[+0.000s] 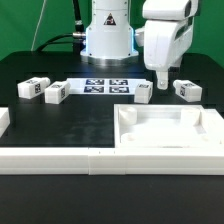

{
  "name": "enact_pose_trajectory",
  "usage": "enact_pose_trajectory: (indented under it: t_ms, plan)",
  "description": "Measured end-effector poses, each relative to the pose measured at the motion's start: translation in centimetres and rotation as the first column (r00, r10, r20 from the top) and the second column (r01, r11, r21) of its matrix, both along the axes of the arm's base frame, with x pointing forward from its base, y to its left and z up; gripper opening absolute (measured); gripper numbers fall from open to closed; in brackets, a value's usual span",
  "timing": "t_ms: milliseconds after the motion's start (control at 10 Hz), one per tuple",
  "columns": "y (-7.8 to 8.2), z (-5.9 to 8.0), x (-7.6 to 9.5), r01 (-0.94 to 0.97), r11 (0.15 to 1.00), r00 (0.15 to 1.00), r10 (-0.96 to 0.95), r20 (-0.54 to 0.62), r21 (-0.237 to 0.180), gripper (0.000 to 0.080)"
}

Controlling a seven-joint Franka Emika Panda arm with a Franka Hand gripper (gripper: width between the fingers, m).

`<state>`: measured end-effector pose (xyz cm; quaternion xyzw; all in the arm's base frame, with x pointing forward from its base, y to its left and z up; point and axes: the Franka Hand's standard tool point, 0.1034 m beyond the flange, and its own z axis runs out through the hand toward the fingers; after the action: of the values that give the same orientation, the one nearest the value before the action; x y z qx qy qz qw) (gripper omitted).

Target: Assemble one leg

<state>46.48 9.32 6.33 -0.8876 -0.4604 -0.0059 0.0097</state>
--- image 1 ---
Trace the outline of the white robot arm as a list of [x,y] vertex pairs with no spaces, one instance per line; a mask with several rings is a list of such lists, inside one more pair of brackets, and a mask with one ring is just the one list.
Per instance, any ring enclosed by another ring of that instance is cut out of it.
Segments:
[[87,27],[81,58],[98,65],[116,65],[138,56],[144,48],[147,69],[157,75],[157,87],[168,88],[168,70],[178,67],[193,39],[194,16],[199,0],[146,0],[145,25],[129,24],[130,0],[92,0],[92,21]]

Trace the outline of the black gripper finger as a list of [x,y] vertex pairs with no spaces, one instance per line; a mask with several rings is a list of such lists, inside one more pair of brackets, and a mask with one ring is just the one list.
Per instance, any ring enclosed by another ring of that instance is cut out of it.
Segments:
[[161,90],[168,88],[168,72],[156,72],[157,75],[157,87]]

